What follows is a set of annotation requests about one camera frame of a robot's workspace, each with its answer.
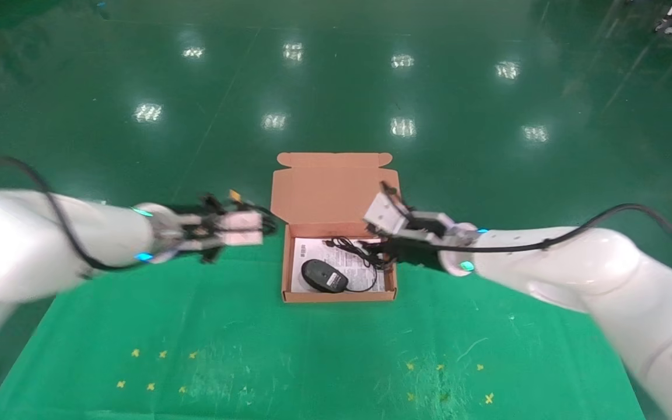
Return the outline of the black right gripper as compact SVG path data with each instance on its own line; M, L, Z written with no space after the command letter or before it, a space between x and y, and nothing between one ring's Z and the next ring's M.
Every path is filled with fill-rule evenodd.
M443 270L439 251L435 245L440 244L437 236L397 236L377 237L370 242L370 251L395 251L390 255L374 255L373 268L376 271L392 271L396 263L406 263L430 270Z

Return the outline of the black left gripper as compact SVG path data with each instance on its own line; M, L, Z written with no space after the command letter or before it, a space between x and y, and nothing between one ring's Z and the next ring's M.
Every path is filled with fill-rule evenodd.
M257 206L257 212L261 213L263 218L271 221L262 221L261 224L261 233L263 236L272 236L277 232L277 223L275 222L277 216L270 211L269 208ZM199 246L198 255L200 263L202 264L213 264L219 257L219 253L224 249L224 244L201 244Z

